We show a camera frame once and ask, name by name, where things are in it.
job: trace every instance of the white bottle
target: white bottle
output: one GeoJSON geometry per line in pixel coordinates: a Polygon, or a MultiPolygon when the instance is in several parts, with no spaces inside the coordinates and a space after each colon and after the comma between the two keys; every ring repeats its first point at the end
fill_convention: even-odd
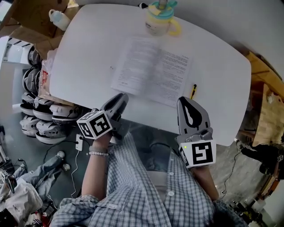
{"type": "Polygon", "coordinates": [[[70,19],[62,12],[51,9],[49,11],[50,21],[62,31],[66,31],[68,25],[70,24],[70,19]]]}

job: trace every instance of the shirt button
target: shirt button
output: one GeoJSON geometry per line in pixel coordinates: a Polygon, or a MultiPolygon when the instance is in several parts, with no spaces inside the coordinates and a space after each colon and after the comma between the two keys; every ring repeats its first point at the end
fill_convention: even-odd
{"type": "Polygon", "coordinates": [[[174,196],[174,192],[173,191],[169,191],[168,195],[169,196],[174,196]]]}

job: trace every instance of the open book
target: open book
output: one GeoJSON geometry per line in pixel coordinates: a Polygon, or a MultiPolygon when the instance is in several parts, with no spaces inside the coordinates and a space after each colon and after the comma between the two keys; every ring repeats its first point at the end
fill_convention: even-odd
{"type": "Polygon", "coordinates": [[[183,95],[191,60],[161,48],[158,39],[128,39],[111,87],[176,107],[183,95]]]}

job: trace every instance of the cup handle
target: cup handle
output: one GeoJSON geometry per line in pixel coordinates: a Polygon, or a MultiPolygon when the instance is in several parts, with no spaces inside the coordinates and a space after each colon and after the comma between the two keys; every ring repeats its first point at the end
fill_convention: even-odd
{"type": "Polygon", "coordinates": [[[175,31],[169,31],[169,35],[179,36],[181,34],[181,25],[175,19],[172,19],[170,23],[175,27],[175,31]]]}
{"type": "Polygon", "coordinates": [[[55,12],[55,10],[54,10],[54,9],[51,9],[51,10],[49,11],[49,13],[48,13],[49,18],[50,18],[50,21],[52,21],[51,17],[52,17],[52,13],[54,13],[54,12],[55,12]]]}

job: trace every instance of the shoe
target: shoe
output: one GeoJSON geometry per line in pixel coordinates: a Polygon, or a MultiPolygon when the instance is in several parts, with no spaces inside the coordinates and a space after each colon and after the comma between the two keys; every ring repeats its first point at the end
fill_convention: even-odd
{"type": "Polygon", "coordinates": [[[65,157],[65,152],[64,152],[64,151],[59,151],[59,152],[57,153],[57,156],[59,156],[59,157],[61,157],[62,159],[64,159],[64,157],[65,157]]]}
{"type": "Polygon", "coordinates": [[[64,171],[68,171],[68,170],[71,169],[71,166],[70,166],[69,164],[65,163],[65,164],[63,164],[62,169],[63,169],[64,171]]]}
{"type": "Polygon", "coordinates": [[[236,147],[237,147],[237,151],[241,152],[242,149],[244,148],[244,145],[243,145],[243,143],[241,141],[237,140],[236,141],[236,147]]]}

